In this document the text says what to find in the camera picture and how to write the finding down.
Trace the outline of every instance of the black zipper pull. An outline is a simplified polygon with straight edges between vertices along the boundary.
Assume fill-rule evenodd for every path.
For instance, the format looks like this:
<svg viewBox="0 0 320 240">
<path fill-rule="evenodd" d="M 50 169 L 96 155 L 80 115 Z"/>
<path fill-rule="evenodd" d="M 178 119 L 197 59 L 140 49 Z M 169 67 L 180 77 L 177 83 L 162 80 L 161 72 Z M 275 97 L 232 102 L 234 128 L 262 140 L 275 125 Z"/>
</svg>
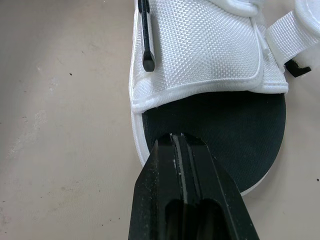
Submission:
<svg viewBox="0 0 320 240">
<path fill-rule="evenodd" d="M 149 1 L 138 0 L 138 9 L 141 16 L 142 26 L 142 65 L 146 72 L 153 72 L 156 64 Z"/>
</svg>

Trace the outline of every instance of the black insole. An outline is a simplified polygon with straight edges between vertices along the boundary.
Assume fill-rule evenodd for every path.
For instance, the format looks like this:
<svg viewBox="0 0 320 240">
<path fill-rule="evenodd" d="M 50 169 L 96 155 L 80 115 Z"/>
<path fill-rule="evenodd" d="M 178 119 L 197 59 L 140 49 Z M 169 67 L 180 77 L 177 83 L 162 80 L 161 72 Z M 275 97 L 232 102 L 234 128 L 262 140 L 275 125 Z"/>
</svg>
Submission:
<svg viewBox="0 0 320 240">
<path fill-rule="evenodd" d="M 167 133 L 201 138 L 240 192 L 269 171 L 286 124 L 284 94 L 207 92 L 170 102 L 142 114 L 149 150 Z"/>
</svg>

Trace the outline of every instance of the gray floor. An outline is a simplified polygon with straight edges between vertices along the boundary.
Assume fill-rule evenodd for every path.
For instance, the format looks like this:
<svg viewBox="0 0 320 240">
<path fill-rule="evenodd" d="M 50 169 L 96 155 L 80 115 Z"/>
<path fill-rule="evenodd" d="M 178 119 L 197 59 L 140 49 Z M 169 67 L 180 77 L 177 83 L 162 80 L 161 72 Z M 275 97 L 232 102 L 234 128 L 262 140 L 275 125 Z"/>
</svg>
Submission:
<svg viewBox="0 0 320 240">
<path fill-rule="evenodd" d="M 293 8 L 268 1 L 268 24 Z M 0 239 L 124 240 L 141 166 L 133 0 L 0 0 Z M 288 77 L 282 149 L 244 197 L 262 240 L 319 239 L 319 70 Z"/>
</svg>

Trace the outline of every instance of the gray surface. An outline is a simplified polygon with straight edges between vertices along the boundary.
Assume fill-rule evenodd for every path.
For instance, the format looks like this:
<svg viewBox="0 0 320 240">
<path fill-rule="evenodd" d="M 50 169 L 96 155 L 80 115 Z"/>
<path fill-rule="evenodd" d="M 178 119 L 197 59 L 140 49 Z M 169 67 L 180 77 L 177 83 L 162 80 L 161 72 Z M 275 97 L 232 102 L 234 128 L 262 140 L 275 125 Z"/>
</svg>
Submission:
<svg viewBox="0 0 320 240">
<path fill-rule="evenodd" d="M 268 24 L 292 7 L 268 1 Z M 128 237 L 141 170 L 128 97 L 133 9 L 0 0 L 1 240 Z M 319 73 L 288 77 L 282 149 L 244 197 L 262 240 L 319 239 Z"/>
</svg>

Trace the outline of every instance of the textured fabric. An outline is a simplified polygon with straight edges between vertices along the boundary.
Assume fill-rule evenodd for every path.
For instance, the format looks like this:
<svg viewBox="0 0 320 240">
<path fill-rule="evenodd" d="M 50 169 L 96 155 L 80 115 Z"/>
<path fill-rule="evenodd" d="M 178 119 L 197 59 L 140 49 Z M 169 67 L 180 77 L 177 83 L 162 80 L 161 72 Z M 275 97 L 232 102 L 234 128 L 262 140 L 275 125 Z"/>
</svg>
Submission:
<svg viewBox="0 0 320 240">
<path fill-rule="evenodd" d="M 301 23 L 320 38 L 320 1 L 295 0 L 295 13 Z"/>
<path fill-rule="evenodd" d="M 130 92 L 134 112 L 187 96 L 245 91 L 263 78 L 254 21 L 207 0 L 150 0 L 156 68 L 142 66 L 140 21 L 135 20 Z"/>
<path fill-rule="evenodd" d="M 283 94 L 209 92 L 150 109 L 142 118 L 149 150 L 166 133 L 200 137 L 243 192 L 258 183 L 275 161 L 286 106 Z"/>
<path fill-rule="evenodd" d="M 254 17 L 259 13 L 259 8 L 264 4 L 264 0 L 208 0 L 225 11 L 241 16 Z"/>
<path fill-rule="evenodd" d="M 320 38 L 309 32 L 293 11 L 267 29 L 266 39 L 280 67 L 297 54 L 320 43 Z"/>
</svg>

